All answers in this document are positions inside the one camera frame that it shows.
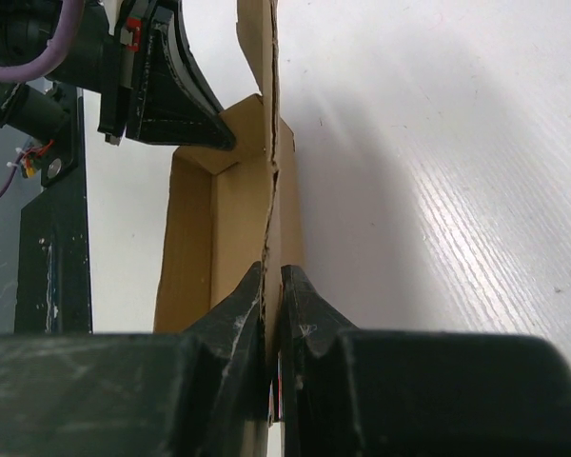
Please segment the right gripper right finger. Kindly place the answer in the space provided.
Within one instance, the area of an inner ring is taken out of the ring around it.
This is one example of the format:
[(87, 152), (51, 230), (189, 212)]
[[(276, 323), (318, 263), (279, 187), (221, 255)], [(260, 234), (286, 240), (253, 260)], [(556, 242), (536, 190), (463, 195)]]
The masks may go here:
[(571, 456), (571, 369), (543, 339), (361, 329), (282, 270), (287, 456)]

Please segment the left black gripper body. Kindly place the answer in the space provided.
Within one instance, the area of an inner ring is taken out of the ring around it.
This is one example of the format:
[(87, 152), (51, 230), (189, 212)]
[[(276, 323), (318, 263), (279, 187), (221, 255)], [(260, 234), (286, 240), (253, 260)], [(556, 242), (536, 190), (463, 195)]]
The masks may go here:
[(143, 47), (150, 1), (86, 1), (64, 62), (48, 75), (100, 95), (98, 131), (119, 145), (128, 122), (136, 53)]

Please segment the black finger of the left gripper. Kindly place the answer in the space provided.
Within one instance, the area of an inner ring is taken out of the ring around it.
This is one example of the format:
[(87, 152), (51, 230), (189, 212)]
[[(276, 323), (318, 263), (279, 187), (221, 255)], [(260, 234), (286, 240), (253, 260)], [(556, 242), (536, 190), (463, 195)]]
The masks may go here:
[(134, 1), (139, 19), (125, 134), (147, 145), (231, 150), (236, 140), (222, 105), (189, 46), (180, 1)]

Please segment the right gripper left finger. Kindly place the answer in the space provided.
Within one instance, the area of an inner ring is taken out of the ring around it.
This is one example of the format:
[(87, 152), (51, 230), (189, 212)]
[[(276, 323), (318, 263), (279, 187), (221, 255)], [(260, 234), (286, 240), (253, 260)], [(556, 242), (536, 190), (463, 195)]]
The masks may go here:
[(263, 456), (261, 267), (171, 334), (0, 337), (0, 456)]

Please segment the cardboard box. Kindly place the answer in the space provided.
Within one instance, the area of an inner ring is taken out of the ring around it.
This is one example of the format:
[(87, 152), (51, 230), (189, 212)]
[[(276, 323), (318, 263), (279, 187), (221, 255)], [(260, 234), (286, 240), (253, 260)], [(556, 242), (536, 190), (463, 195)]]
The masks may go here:
[(223, 115), (232, 151), (172, 157), (154, 329), (181, 345), (172, 456), (263, 456), (277, 367), (281, 268), (304, 261), (294, 136), (280, 116), (277, 5), (241, 1), (258, 91)]

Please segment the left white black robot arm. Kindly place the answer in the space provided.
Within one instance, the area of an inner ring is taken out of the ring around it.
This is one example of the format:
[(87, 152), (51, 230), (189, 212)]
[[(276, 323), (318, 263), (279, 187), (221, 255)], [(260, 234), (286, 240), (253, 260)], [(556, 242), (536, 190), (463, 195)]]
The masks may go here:
[(235, 146), (179, 1), (0, 1), (0, 89), (39, 78), (99, 94), (109, 143)]

